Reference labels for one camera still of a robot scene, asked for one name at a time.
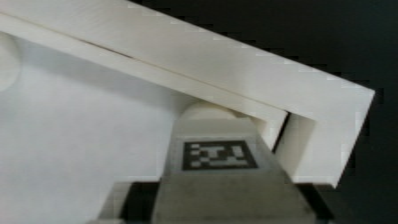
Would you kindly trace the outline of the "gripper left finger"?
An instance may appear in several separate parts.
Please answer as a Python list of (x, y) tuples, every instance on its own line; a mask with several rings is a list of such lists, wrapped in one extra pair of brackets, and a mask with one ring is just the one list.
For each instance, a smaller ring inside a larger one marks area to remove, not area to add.
[(157, 182), (117, 182), (86, 224), (150, 224), (157, 187)]

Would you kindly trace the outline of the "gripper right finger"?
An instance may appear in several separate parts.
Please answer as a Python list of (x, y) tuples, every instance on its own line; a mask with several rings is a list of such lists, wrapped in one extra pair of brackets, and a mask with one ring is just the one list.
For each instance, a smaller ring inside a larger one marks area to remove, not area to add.
[(324, 191), (332, 187), (326, 184), (298, 183), (296, 188), (314, 211), (316, 224), (332, 224), (333, 212), (324, 199)]

